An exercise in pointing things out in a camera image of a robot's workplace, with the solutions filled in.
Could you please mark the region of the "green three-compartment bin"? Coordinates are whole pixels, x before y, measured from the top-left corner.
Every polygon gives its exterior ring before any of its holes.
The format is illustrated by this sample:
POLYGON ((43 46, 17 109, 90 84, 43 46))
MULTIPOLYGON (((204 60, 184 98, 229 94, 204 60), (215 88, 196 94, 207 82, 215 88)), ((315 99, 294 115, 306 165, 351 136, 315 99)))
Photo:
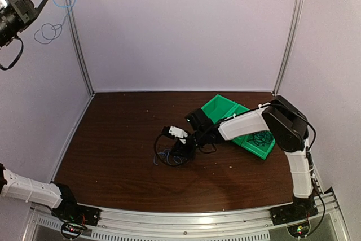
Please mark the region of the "green three-compartment bin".
POLYGON ((220 124, 221 134, 261 159, 266 159, 274 148, 275 139, 260 113, 253 111, 250 116, 244 116, 248 108, 218 94, 201 109, 214 123, 231 118, 220 124))

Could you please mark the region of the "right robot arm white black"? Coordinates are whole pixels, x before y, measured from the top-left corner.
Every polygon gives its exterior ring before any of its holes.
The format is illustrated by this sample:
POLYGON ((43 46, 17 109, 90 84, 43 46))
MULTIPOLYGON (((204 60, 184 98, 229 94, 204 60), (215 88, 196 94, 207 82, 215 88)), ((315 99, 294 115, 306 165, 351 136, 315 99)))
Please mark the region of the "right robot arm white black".
POLYGON ((287 156, 293 182, 293 202, 289 214, 301 219, 313 207, 314 163, 309 138, 312 128, 307 117, 281 95, 254 109, 236 109, 220 119, 198 108, 186 116, 193 132, 176 126, 165 128, 167 137, 175 140, 173 156, 191 160, 195 151, 205 145, 216 145, 242 138, 243 147, 250 151, 270 150, 277 145, 287 156))

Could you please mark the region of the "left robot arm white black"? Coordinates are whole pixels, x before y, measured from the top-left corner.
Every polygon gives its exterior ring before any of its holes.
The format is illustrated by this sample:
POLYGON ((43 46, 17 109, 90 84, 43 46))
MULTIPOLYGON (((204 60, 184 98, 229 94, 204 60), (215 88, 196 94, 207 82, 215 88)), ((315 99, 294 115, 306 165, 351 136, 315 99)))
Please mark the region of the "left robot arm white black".
MULTIPOLYGON (((23 32, 40 15, 48 0, 1 0, 1 47, 22 41, 23 32)), ((75 221, 81 208, 67 185, 42 183, 15 174, 1 165, 1 196, 17 198, 49 207, 55 216, 75 221)))

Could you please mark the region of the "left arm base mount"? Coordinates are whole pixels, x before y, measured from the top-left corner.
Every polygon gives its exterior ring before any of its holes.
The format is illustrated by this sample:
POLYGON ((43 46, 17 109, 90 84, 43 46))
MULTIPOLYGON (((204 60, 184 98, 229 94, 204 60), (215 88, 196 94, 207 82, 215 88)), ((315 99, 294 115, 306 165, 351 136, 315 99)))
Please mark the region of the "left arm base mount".
POLYGON ((99 208, 75 203, 61 203, 57 208, 53 208, 52 212, 62 220, 90 226, 97 226, 100 216, 99 208))

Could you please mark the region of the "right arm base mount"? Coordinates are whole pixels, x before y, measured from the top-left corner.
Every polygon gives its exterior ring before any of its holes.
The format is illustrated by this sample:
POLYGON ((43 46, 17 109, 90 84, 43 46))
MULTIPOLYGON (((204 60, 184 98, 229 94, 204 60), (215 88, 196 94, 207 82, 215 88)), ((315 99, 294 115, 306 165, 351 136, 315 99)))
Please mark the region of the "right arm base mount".
POLYGON ((306 208, 302 205, 288 204, 270 209, 270 215, 274 226, 305 221, 307 218, 316 216, 318 213, 317 207, 313 205, 306 208))

